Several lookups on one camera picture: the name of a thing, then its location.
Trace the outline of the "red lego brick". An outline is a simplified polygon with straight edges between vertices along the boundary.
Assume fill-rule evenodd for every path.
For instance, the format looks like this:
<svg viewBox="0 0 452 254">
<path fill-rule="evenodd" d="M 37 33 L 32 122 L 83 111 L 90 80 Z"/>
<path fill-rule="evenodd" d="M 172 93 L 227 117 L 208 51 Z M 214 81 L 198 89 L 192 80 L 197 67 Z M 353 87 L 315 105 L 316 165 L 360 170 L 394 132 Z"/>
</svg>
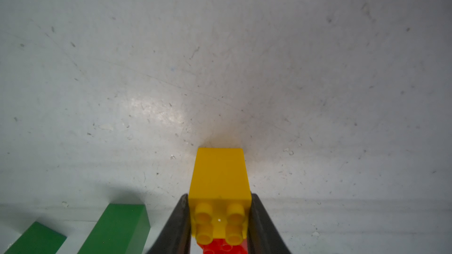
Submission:
<svg viewBox="0 0 452 254">
<path fill-rule="evenodd" d="M 240 245 L 229 245 L 224 239 L 213 239 L 209 245 L 198 244 L 203 254 L 248 254 L 247 241 Z"/>
</svg>

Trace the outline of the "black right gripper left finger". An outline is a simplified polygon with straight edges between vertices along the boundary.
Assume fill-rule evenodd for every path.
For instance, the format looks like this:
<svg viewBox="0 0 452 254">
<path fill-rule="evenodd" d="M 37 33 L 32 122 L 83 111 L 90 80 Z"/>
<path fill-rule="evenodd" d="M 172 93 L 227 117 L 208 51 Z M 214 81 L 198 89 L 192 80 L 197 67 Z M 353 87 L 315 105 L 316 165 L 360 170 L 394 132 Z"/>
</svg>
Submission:
<svg viewBox="0 0 452 254">
<path fill-rule="evenodd" d="M 189 254 L 191 221 L 188 194 L 180 197 L 161 233 L 147 254 Z"/>
</svg>

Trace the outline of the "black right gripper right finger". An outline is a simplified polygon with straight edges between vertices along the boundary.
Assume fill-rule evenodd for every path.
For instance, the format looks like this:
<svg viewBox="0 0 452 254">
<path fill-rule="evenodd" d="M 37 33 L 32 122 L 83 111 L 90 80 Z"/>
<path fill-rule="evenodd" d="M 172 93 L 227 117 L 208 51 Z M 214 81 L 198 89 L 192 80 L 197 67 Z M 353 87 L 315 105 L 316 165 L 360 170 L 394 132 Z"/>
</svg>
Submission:
<svg viewBox="0 0 452 254">
<path fill-rule="evenodd" d="M 257 194 L 251 194 L 248 221 L 249 254 L 291 254 Z"/>
</svg>

